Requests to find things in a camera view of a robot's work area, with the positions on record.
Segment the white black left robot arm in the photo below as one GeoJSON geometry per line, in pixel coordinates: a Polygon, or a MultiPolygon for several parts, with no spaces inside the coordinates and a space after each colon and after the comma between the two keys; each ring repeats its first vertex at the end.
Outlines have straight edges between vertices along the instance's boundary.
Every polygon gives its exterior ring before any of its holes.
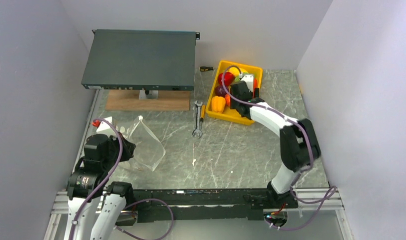
{"type": "Polygon", "coordinates": [[[134,155],[136,145],[105,134],[87,138],[84,156],[68,179],[68,221],[66,240],[107,240],[122,210],[133,206],[131,183],[114,181],[107,184],[115,163],[134,155]]]}

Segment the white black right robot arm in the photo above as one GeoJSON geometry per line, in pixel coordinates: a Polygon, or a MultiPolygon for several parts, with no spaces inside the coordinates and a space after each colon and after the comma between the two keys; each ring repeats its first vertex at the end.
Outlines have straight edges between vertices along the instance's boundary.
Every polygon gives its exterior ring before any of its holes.
{"type": "Polygon", "coordinates": [[[313,167],[321,156],[321,149],[312,122],[289,117],[271,107],[259,97],[253,97],[247,83],[234,83],[228,94],[230,106],[245,118],[262,124],[280,139],[282,164],[276,176],[268,183],[267,203],[277,208],[290,194],[291,187],[303,172],[313,167]]]}

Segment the orange pumpkin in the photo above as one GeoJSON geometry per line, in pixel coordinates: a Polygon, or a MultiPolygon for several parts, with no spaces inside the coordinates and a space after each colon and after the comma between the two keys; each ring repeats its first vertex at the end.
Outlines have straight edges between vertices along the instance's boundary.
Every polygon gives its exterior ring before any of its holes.
{"type": "Polygon", "coordinates": [[[226,94],[224,98],[225,98],[225,104],[228,107],[230,107],[231,106],[231,97],[230,97],[230,95],[226,94]]]}

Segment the clear spotted zip top bag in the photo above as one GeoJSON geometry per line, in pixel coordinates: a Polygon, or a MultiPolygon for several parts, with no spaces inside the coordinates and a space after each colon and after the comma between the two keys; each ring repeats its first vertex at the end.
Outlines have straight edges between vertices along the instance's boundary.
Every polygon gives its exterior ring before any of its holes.
{"type": "Polygon", "coordinates": [[[163,159],[166,150],[147,127],[143,116],[138,116],[128,128],[121,127],[123,137],[136,145],[134,156],[119,163],[119,167],[126,170],[154,171],[163,159]]]}

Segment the yellow bell pepper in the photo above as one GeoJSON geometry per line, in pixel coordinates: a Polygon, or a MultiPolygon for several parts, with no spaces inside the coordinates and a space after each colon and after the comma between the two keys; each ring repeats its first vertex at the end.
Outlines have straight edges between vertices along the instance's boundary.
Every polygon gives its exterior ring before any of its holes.
{"type": "Polygon", "coordinates": [[[214,96],[211,99],[211,110],[215,113],[223,113],[226,106],[226,99],[222,96],[214,96]]]}

